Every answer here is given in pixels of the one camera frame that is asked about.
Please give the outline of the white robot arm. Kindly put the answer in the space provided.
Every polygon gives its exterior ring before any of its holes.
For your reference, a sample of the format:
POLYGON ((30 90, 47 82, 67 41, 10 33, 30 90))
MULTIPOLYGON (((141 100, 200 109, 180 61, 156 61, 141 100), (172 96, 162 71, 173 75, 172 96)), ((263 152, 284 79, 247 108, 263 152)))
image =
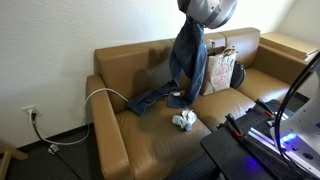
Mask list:
POLYGON ((226 24, 238 0, 177 0, 179 10, 209 29, 226 24))

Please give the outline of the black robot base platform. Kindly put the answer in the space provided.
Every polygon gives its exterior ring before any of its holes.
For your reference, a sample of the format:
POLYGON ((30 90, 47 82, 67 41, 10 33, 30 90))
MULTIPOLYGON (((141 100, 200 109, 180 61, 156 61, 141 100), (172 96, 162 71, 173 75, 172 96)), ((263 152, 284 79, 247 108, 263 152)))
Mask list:
POLYGON ((227 180, 319 180, 319 100, 307 101, 276 125, 278 106, 258 100, 235 120, 242 138, 228 125, 201 140, 227 180))

